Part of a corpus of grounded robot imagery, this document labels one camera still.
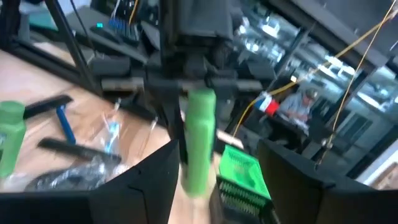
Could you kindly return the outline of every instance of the desk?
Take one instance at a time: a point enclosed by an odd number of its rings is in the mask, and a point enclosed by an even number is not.
[[[40,44],[40,47],[49,51],[55,49],[50,44]],[[0,67],[0,101],[19,100],[29,104],[61,93],[70,95],[74,102],[68,105],[66,114],[80,144],[90,144],[96,136],[95,127],[101,119],[102,111],[113,108],[111,103],[2,51],[0,51]],[[123,120],[120,139],[121,155],[123,162],[128,166],[137,164],[170,139],[167,131],[158,126],[152,131],[147,146],[139,150],[143,139],[149,133],[150,124],[124,111],[120,111],[118,116]],[[217,135],[219,139],[227,143],[241,146],[239,140],[228,134],[218,131]],[[39,140],[47,136],[63,139],[54,111],[40,114],[27,121],[27,132],[15,172],[38,175],[51,169],[69,167],[75,162],[74,158],[36,146]],[[170,224],[208,223],[210,220],[208,199],[215,184],[215,167],[219,161],[220,156],[216,155],[213,169],[210,170],[206,197],[198,200],[188,198],[178,181],[169,218]]]
[[[267,120],[270,123],[273,123],[274,125],[279,125],[283,126],[286,130],[295,133],[296,135],[300,136],[301,138],[309,138],[309,134],[306,134],[306,132],[298,127],[296,124],[291,123],[290,121],[287,121],[286,119],[282,118],[278,114],[275,114],[274,116],[268,116]]]

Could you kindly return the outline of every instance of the cable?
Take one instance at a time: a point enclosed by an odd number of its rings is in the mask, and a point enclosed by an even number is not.
[[[383,20],[382,20],[382,23],[384,23],[385,21],[388,20],[388,17],[389,17],[388,15],[390,14],[392,8],[394,7],[394,4],[395,4],[396,1],[397,1],[397,0],[394,0],[394,2],[391,4],[389,10],[387,11],[386,15],[384,16],[384,18],[383,18]],[[362,63],[363,63],[363,61],[364,61],[364,59],[365,59],[365,57],[366,57],[366,54],[368,54],[368,51],[369,51],[369,49],[371,48],[371,46],[372,46],[372,44],[373,44],[373,42],[374,42],[374,39],[376,39],[376,36],[377,36],[377,34],[379,33],[380,29],[381,29],[381,26],[379,26],[379,28],[377,28],[377,31],[374,33],[372,40],[370,41],[368,47],[367,47],[366,50],[365,50],[365,53],[363,54],[363,56],[362,56],[362,58],[361,58],[361,61],[359,61],[358,66],[356,67],[355,73],[357,73],[358,70],[359,70],[359,68],[361,67],[361,65],[362,65]],[[332,127],[332,134],[331,134],[330,137],[329,137],[329,140],[328,140],[327,145],[330,145],[331,140],[333,139],[333,136],[334,136],[333,133],[335,132],[335,129],[336,129],[336,124],[337,124],[338,117],[339,117],[339,115],[340,115],[340,113],[341,113],[341,110],[343,109],[344,102],[345,102],[345,100],[346,100],[346,98],[347,98],[347,95],[348,95],[348,92],[349,92],[349,88],[350,88],[351,85],[353,84],[354,79],[355,79],[355,76],[353,75],[353,77],[351,78],[351,81],[350,81],[349,84],[348,84],[347,90],[346,90],[346,92],[345,92],[345,94],[344,94],[344,96],[343,96],[343,100],[341,101],[340,107],[339,107],[338,110],[337,110],[336,118],[335,118],[335,121],[334,121],[333,127]],[[322,163],[323,159],[325,158],[325,156],[326,156],[326,154],[327,154],[327,152],[328,152],[329,150],[330,150],[330,148],[326,148],[325,152],[323,152],[321,158],[320,158],[320,159],[318,160],[318,162],[317,162],[318,165],[320,165],[320,164]]]
[[[131,14],[130,14],[129,25],[131,25],[132,18],[136,15],[138,4],[139,4],[139,0],[136,0],[136,3],[134,4],[134,8],[132,9]]]
[[[118,1],[116,2],[116,4],[114,5],[114,9],[113,9],[113,12],[112,12],[112,14],[111,14],[111,18],[116,17],[116,11],[118,10],[119,5],[120,5],[120,0],[118,0]]]
[[[390,18],[393,18],[393,17],[394,17],[394,15],[390,15],[390,16],[387,17],[387,19],[390,19]],[[347,53],[347,51],[351,50],[353,47],[355,47],[357,44],[359,44],[362,40],[364,40],[367,36],[369,36],[371,33],[373,33],[376,29],[378,29],[379,27],[383,26],[385,22],[387,22],[387,20],[381,21],[379,24],[375,25],[372,29],[370,29],[369,31],[367,31],[364,35],[362,35],[360,38],[358,38],[357,40],[355,40],[351,45],[349,45],[348,47],[346,47],[346,48],[345,48],[344,50],[342,50],[340,53],[336,54],[336,55],[335,55],[335,58],[339,58],[339,57],[341,57],[343,54]],[[327,66],[327,65],[330,65],[330,64],[331,64],[330,62],[325,62],[325,63],[323,63],[322,65],[320,65],[319,67],[321,67],[321,66]],[[311,75],[311,74],[313,74],[313,73],[319,71],[319,67],[318,67],[317,69],[314,69],[314,70],[312,70],[312,71],[309,71],[308,74],[306,74],[306,75],[304,75],[303,77],[299,78],[296,82],[291,82],[291,83],[289,83],[289,84],[287,84],[287,85],[285,85],[285,86],[283,86],[283,87],[280,87],[280,88],[278,88],[278,89],[276,89],[276,90],[274,90],[274,91],[269,92],[269,94],[272,96],[272,95],[281,93],[281,92],[283,92],[283,91],[289,89],[290,87],[292,87],[292,86],[294,86],[294,85],[300,83],[301,81],[305,80],[309,75]],[[233,137],[235,137],[236,133],[238,132],[238,128],[239,128],[239,126],[241,125],[242,120],[243,120],[244,116],[246,115],[246,113],[249,111],[250,107],[252,107],[255,103],[257,103],[259,100],[262,100],[263,98],[264,98],[263,96],[260,96],[260,97],[256,98],[255,100],[253,100],[252,102],[250,102],[250,104],[246,107],[246,109],[244,110],[243,114],[241,115],[241,118],[240,118],[239,121],[238,121],[238,124],[237,124],[236,127],[235,127],[235,131],[234,131],[234,133],[233,133],[233,135],[232,135]]]
[[[80,23],[80,25],[81,25],[81,28],[83,28],[83,31],[84,31],[84,33],[85,33],[85,35],[86,35],[86,38],[87,38],[87,41],[88,41],[88,45],[90,45],[90,47],[93,49],[93,54],[94,54],[94,56],[96,57],[96,56],[97,56],[97,53],[96,53],[96,51],[95,51],[94,44],[92,43],[90,37],[88,36],[86,27],[85,27],[83,21],[81,20],[81,17],[79,16],[79,13],[78,13],[78,11],[77,11],[77,9],[76,9],[76,6],[75,6],[75,3],[73,2],[73,0],[70,0],[70,4],[72,5],[73,11],[75,12],[75,14],[76,14],[76,16],[77,16],[77,19],[79,20],[79,23]]]

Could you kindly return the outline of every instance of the yellow wire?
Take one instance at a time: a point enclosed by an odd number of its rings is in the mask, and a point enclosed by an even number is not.
[[[390,14],[390,12],[391,12],[391,10],[392,10],[392,8],[393,8],[393,6],[394,6],[394,4],[395,4],[396,1],[397,1],[397,0],[394,0],[394,2],[391,4],[391,7],[390,7],[390,9],[387,11],[386,15],[384,16],[384,18],[383,18],[383,20],[382,20],[382,23],[384,23],[385,21],[388,20],[388,18],[389,18],[388,15]],[[365,57],[366,57],[366,54],[368,54],[368,51],[369,51],[369,49],[371,48],[371,46],[372,46],[372,44],[373,44],[373,42],[374,42],[374,39],[376,39],[376,36],[377,36],[377,34],[379,33],[380,29],[381,29],[381,26],[379,26],[379,28],[377,28],[377,31],[374,33],[372,40],[370,41],[368,47],[367,47],[366,50],[365,50],[365,53],[363,54],[363,56],[362,56],[362,58],[361,58],[361,61],[359,61],[358,66],[356,67],[355,73],[357,73],[358,70],[359,70],[359,68],[361,67],[361,65],[362,65],[362,63],[363,63],[363,61],[364,61],[364,59],[365,59]],[[353,84],[354,79],[355,79],[355,76],[353,75],[353,77],[351,78],[351,81],[350,81],[349,84],[348,84],[347,90],[346,90],[346,92],[345,92],[345,94],[344,94],[344,96],[343,96],[343,100],[341,101],[340,107],[339,107],[338,110],[337,110],[335,122],[333,123],[332,134],[331,134],[330,137],[329,137],[328,144],[330,144],[330,143],[331,143],[331,140],[333,139],[333,133],[335,132],[335,129],[336,129],[336,124],[337,124],[338,117],[339,117],[339,115],[340,115],[340,113],[341,113],[341,110],[343,109],[344,102],[345,102],[345,100],[346,100],[346,98],[347,98],[347,95],[348,95],[348,92],[349,92],[349,88],[350,88],[351,85]],[[327,152],[328,152],[328,150],[326,150],[325,152],[323,152],[323,154],[322,154],[322,156],[321,156],[321,158],[320,158],[318,164],[321,164],[321,163],[322,163],[322,160],[325,158]]]
[[[355,40],[351,45],[349,45],[348,47],[346,47],[346,48],[345,48],[344,50],[342,50],[340,53],[336,54],[336,55],[335,55],[335,58],[339,58],[339,57],[341,57],[342,55],[344,55],[345,53],[347,53],[347,51],[351,50],[353,47],[355,47],[357,44],[359,44],[362,40],[364,40],[365,38],[367,38],[367,37],[368,37],[371,33],[373,33],[376,29],[378,30],[381,26],[384,25],[384,23],[385,23],[388,19],[390,19],[390,18],[392,18],[392,17],[393,17],[393,15],[387,16],[387,19],[386,19],[386,20],[383,19],[383,21],[381,21],[379,24],[375,25],[372,29],[368,30],[364,35],[362,35],[360,38],[358,38],[357,40]],[[321,66],[324,66],[324,67],[325,67],[325,66],[328,66],[329,64],[331,64],[331,63],[330,63],[330,62],[325,62],[325,63],[323,63],[322,65],[320,65],[319,67],[321,67]],[[283,91],[285,91],[285,90],[291,88],[292,86],[296,85],[297,83],[303,81],[303,80],[306,79],[309,75],[311,75],[311,74],[313,74],[313,73],[315,73],[315,72],[317,72],[317,71],[319,71],[319,68],[316,68],[316,69],[314,69],[314,70],[312,70],[312,71],[309,71],[308,74],[304,75],[302,78],[299,78],[296,82],[291,82],[291,83],[289,83],[289,84],[287,84],[287,85],[285,85],[285,86],[283,86],[283,87],[280,87],[280,88],[278,88],[278,89],[276,89],[276,90],[273,90],[273,91],[269,92],[269,94],[272,96],[272,95],[281,93],[281,92],[283,92]],[[239,127],[240,127],[240,125],[241,125],[241,123],[242,123],[242,121],[243,121],[243,118],[244,118],[244,116],[246,115],[246,113],[249,111],[250,107],[252,107],[256,102],[258,102],[259,100],[262,100],[262,99],[264,99],[264,97],[263,97],[263,96],[260,96],[259,98],[256,98],[255,100],[253,100],[252,102],[250,102],[250,104],[248,105],[248,107],[246,107],[246,109],[243,111],[243,114],[242,114],[241,118],[239,119],[239,121],[238,121],[238,123],[237,123],[237,125],[236,125],[236,127],[235,127],[235,131],[234,131],[234,133],[233,133],[233,135],[232,135],[233,137],[235,137],[236,133],[238,132],[238,129],[239,129]]]
[[[130,14],[129,25],[131,25],[132,18],[133,18],[134,15],[136,14],[136,10],[137,10],[138,4],[139,4],[139,0],[136,0],[136,3],[134,4],[134,7],[133,7],[133,9],[132,9],[132,11],[131,11],[131,14]]]

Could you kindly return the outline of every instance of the metal rod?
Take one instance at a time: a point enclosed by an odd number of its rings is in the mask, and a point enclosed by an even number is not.
[[[90,84],[90,87],[95,92],[100,93],[101,89],[99,88],[99,85],[96,83],[95,79],[91,75],[90,70],[88,69],[83,53],[81,52],[79,45],[75,41],[73,32],[69,26],[67,18],[63,14],[59,2],[54,0],[45,0],[45,3],[51,13],[55,25],[59,30],[60,35],[65,38],[65,43],[68,47],[73,61],[75,62],[77,69],[80,72],[80,75],[82,76],[82,78],[84,78],[86,82]]]
[[[188,91],[197,88],[205,88],[206,83],[203,80],[166,80],[166,79],[151,79],[148,81],[162,83],[162,86],[178,85],[183,91]],[[231,86],[236,87],[239,91],[261,91],[263,89],[261,82],[257,80],[234,80],[226,78],[213,78],[211,82],[214,86]],[[145,88],[145,81],[143,78],[129,78],[121,79],[104,79],[101,81],[102,89],[104,91],[137,91]]]
[[[275,79],[269,84],[266,91],[271,91],[274,87],[275,83],[277,82],[279,75],[286,69],[286,66],[290,59],[293,57],[294,53],[298,49],[298,47],[303,43],[303,41],[308,37],[311,29],[300,29],[298,32],[295,40],[293,41],[292,45],[285,53],[285,55],[281,58],[278,64],[275,66]]]

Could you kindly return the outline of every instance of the person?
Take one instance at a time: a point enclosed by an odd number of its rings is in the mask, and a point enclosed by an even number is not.
[[[290,118],[295,118],[303,122],[307,122],[310,118],[310,108],[315,101],[317,95],[317,91],[313,89],[299,91],[297,93],[291,94],[280,104],[278,111]],[[296,152],[299,154],[303,152],[304,148],[302,147],[301,136],[297,135],[293,131],[289,131],[278,122],[271,121],[270,125],[272,126],[272,132],[269,135],[268,140],[286,140],[287,144],[285,144],[284,146],[287,149],[296,149]]]
[[[280,104],[279,111],[290,118],[307,122],[311,106],[317,95],[317,91],[313,89],[292,94]]]
[[[290,77],[280,77],[275,83],[274,89],[282,88],[286,85],[289,85],[292,81],[290,80]],[[300,84],[296,84],[285,91],[282,91],[280,93],[277,93],[274,95],[274,99],[276,102],[281,104],[285,99],[291,95],[294,95],[300,88]]]

